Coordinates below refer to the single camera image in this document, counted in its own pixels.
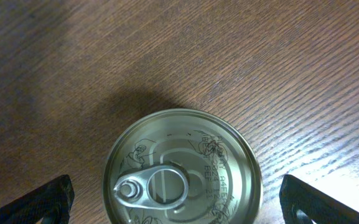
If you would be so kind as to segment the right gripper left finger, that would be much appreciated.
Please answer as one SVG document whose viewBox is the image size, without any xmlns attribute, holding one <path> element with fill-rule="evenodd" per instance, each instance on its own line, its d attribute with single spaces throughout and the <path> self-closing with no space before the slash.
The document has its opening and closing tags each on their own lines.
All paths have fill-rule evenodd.
<svg viewBox="0 0 359 224">
<path fill-rule="evenodd" d="M 0 223 L 67 224 L 75 193 L 69 175 L 61 175 L 0 208 Z"/>
</svg>

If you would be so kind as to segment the silver tin can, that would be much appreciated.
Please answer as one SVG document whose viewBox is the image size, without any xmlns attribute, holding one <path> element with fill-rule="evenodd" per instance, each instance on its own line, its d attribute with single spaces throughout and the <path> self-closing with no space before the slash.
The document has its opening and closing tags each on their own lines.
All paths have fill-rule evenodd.
<svg viewBox="0 0 359 224">
<path fill-rule="evenodd" d="M 203 111 L 170 109 L 116 140 L 102 181 L 111 223 L 253 223 L 261 170 L 245 138 Z"/>
</svg>

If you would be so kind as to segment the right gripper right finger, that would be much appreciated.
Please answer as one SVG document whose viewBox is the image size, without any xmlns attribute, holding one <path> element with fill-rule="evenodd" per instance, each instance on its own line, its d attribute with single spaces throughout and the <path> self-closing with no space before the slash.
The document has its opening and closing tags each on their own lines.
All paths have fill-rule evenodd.
<svg viewBox="0 0 359 224">
<path fill-rule="evenodd" d="M 279 199 L 286 224 L 359 223 L 359 212 L 293 175 L 282 180 Z"/>
</svg>

